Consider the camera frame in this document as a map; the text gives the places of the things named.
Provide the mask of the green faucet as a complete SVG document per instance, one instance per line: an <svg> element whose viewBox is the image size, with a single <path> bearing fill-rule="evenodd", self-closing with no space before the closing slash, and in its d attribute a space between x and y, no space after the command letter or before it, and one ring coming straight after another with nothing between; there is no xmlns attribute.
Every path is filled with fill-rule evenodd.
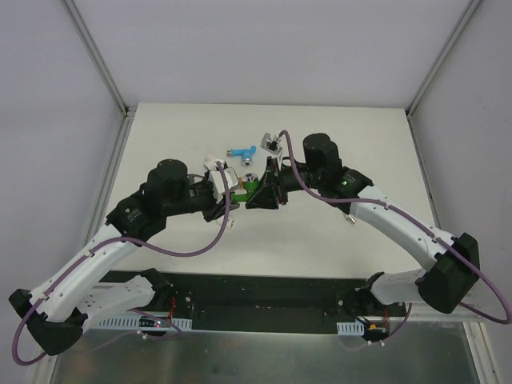
<svg viewBox="0 0 512 384"><path fill-rule="evenodd" d="M235 202L248 202L259 188L260 178L256 173L248 173L238 178L238 187L231 193Z"/></svg>

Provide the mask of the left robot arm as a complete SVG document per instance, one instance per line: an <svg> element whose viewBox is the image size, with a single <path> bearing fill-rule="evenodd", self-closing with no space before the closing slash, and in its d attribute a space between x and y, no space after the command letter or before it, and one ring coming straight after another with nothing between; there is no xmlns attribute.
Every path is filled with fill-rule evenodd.
<svg viewBox="0 0 512 384"><path fill-rule="evenodd" d="M21 332L27 329L45 356L68 350L96 323L120 312L147 306L163 310L169 301L170 284L155 269L136 275L120 287L101 294L90 290L121 260L145 247L160 254L191 258L211 250L216 237L196 251L164 250L148 241L164 231L169 217L200 212L206 222L229 220L235 208L230 192L238 186L233 168L214 159L205 164L203 177L189 174L186 164L175 159L160 161L139 189L121 200L106 216L98 232L67 264L32 290L17 289L9 302L21 318L11 352L18 355Z"/></svg>

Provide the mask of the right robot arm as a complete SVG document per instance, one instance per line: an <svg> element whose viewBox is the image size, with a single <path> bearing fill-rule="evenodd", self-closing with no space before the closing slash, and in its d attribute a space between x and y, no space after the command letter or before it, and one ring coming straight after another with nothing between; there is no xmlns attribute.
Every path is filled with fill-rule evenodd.
<svg viewBox="0 0 512 384"><path fill-rule="evenodd" d="M478 280L475 238L429 226L398 208L367 176L342 164L338 146L325 133L303 139L304 162L289 156L288 164L280 164L280 141L279 136L264 135L262 148L270 156L246 208L276 210L287 204L290 192L309 188L321 201L380 231L420 265L417 270L372 275L360 295L366 314L379 315L398 302L424 302L444 314L455 310Z"/></svg>

